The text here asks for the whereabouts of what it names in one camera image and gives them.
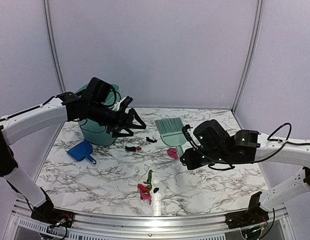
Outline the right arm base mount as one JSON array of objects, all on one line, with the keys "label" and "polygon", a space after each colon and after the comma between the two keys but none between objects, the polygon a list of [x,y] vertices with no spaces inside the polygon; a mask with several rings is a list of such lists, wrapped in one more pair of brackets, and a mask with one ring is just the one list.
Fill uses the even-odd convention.
[{"label": "right arm base mount", "polygon": [[225,223],[229,229],[242,228],[269,220],[268,211],[261,208],[261,191],[253,194],[246,210],[235,211],[225,215]]}]

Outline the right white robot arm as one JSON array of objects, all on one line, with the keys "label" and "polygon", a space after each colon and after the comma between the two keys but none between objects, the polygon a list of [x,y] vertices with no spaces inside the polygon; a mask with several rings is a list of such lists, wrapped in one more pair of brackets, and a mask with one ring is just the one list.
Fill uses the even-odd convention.
[{"label": "right white robot arm", "polygon": [[292,177],[271,188],[260,191],[250,198],[248,209],[242,219],[253,224],[276,206],[299,195],[310,192],[310,139],[290,139],[275,137],[255,130],[242,129],[229,133],[216,120],[207,120],[198,125],[193,133],[190,125],[182,127],[182,133],[191,144],[180,157],[188,170],[215,164],[226,165],[232,170],[236,165],[257,164],[263,162],[283,163],[301,166]]}]

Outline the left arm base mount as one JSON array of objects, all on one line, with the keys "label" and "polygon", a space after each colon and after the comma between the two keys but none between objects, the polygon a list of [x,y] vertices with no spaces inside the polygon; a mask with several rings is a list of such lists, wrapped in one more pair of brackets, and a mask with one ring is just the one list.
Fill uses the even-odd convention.
[{"label": "left arm base mount", "polygon": [[72,211],[55,208],[50,197],[47,194],[45,197],[46,201],[41,206],[32,208],[31,218],[50,225],[60,223],[63,227],[70,228],[75,214]]}]

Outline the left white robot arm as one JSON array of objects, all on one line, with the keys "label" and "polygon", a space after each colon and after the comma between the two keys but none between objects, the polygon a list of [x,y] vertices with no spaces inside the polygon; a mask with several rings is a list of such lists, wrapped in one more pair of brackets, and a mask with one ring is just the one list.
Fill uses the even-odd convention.
[{"label": "left white robot arm", "polygon": [[114,138],[131,137],[135,129],[145,129],[146,124],[135,109],[128,108],[133,99],[117,97],[111,84],[93,77],[78,93],[61,93],[41,104],[0,117],[0,177],[28,200],[36,217],[52,223],[63,213],[20,166],[13,145],[22,146],[22,140],[26,139],[30,140],[27,146],[34,150],[39,146],[35,141],[40,137],[50,138],[52,134],[48,131],[53,127],[82,120],[105,127],[105,132]]}]

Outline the blue plastic dustpan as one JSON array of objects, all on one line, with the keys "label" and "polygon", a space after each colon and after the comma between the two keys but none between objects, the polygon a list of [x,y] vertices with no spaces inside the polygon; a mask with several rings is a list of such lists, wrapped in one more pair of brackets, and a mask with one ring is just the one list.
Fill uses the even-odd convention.
[{"label": "blue plastic dustpan", "polygon": [[83,161],[84,159],[88,160],[92,165],[96,165],[97,161],[91,156],[93,152],[92,145],[83,140],[79,144],[75,145],[73,148],[67,151],[67,154],[70,155],[73,159],[78,162]]}]

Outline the teal hand brush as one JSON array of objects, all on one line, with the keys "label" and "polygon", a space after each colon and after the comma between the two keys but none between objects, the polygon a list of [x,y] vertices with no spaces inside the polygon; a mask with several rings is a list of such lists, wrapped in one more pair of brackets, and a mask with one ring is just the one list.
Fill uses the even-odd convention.
[{"label": "teal hand brush", "polygon": [[184,124],[180,117],[163,118],[155,121],[160,137],[165,145],[177,149],[177,154],[181,157],[184,153],[182,146],[187,142],[182,128]]}]

